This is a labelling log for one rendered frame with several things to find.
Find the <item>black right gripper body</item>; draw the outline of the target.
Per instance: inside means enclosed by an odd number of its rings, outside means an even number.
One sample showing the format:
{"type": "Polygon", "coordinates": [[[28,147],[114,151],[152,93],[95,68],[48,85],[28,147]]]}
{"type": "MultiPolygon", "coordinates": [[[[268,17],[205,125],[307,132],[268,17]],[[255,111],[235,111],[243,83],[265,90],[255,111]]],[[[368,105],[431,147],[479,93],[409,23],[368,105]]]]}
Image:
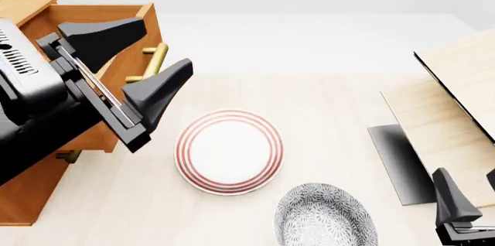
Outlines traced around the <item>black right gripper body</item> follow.
{"type": "Polygon", "coordinates": [[[446,246],[495,246],[495,226],[473,226],[470,222],[436,222],[436,233],[446,246]]]}

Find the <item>wooden cabinet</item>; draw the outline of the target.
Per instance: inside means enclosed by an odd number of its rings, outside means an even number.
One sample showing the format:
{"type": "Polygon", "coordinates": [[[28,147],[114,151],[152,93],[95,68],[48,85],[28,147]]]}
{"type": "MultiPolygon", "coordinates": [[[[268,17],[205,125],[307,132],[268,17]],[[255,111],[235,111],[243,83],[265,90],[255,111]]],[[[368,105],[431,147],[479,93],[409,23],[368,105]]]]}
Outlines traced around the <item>wooden cabinet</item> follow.
{"type": "MultiPolygon", "coordinates": [[[[48,8],[58,0],[0,0],[0,18],[10,18],[31,43],[53,29],[48,8]]],[[[39,218],[68,164],[51,152],[0,186],[0,226],[31,226],[39,218]]]]}

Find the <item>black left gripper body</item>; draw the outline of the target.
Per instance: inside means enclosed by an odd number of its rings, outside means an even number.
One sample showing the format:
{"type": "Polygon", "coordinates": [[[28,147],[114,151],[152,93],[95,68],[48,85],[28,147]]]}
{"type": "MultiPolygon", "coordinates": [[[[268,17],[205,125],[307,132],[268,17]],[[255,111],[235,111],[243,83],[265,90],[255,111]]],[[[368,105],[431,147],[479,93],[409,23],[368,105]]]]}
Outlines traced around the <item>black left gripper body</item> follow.
{"type": "Polygon", "coordinates": [[[139,115],[108,90],[94,73],[76,56],[75,50],[56,33],[51,33],[36,41],[43,52],[51,59],[51,67],[62,78],[70,94],[72,104],[65,104],[56,122],[69,123],[70,137],[62,141],[68,143],[98,122],[104,122],[109,129],[131,150],[135,152],[150,141],[149,133],[141,123],[139,115]]]}

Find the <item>pale wood and black box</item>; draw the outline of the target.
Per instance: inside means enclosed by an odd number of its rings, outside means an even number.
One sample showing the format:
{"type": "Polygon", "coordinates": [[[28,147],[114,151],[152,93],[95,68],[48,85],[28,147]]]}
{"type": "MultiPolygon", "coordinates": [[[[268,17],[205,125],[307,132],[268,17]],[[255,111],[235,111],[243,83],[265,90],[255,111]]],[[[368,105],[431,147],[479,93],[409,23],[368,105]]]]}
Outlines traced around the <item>pale wood and black box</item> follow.
{"type": "Polygon", "coordinates": [[[495,207],[495,28],[414,56],[428,76],[382,97],[427,173],[443,167],[474,206],[495,207]]]}

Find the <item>white plate with red rings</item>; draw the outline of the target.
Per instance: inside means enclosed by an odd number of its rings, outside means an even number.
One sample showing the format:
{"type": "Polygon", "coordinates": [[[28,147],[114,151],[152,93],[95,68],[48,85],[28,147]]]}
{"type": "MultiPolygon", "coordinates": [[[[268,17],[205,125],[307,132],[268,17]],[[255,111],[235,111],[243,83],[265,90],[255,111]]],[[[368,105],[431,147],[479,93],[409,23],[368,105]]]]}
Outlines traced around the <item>white plate with red rings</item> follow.
{"type": "Polygon", "coordinates": [[[173,158],[180,175],[198,190],[237,196],[273,180],[285,149],[278,129],[266,118],[242,109],[220,109],[185,127],[173,158]]]}

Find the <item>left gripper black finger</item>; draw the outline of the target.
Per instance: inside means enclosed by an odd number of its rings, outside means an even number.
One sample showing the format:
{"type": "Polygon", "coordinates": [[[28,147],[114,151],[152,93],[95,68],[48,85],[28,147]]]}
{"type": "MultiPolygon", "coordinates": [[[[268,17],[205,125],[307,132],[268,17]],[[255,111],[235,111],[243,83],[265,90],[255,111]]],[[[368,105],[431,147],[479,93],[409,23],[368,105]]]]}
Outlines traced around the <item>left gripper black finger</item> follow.
{"type": "Polygon", "coordinates": [[[139,115],[147,131],[154,131],[172,99],[192,75],[193,62],[180,60],[150,78],[124,85],[124,103],[139,115]]]}
{"type": "Polygon", "coordinates": [[[57,28],[92,73],[147,34],[144,19],[138,17],[110,22],[64,22],[57,28]]]}

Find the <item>black and white patterned bowl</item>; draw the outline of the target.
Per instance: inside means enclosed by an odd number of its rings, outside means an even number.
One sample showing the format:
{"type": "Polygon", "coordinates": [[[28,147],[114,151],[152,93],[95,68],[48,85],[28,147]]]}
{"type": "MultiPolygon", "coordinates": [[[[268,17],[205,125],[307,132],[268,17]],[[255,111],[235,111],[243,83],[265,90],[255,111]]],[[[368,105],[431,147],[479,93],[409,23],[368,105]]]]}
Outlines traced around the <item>black and white patterned bowl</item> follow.
{"type": "Polygon", "coordinates": [[[278,202],[274,217],[279,246],[378,246],[372,217],[339,187],[304,183],[278,202]]]}

